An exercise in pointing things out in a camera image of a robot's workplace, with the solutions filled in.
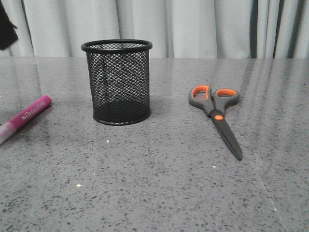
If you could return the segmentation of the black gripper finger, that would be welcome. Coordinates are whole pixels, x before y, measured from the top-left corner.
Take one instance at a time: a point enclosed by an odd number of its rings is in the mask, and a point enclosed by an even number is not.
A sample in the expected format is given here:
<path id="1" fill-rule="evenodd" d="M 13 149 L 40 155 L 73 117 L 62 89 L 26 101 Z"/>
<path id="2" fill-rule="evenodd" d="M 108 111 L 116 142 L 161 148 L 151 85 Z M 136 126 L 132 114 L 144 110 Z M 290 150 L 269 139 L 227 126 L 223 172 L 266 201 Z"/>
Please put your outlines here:
<path id="1" fill-rule="evenodd" d="M 10 21 L 2 2 L 0 3 L 0 49 L 5 50 L 18 40 L 17 27 Z"/>

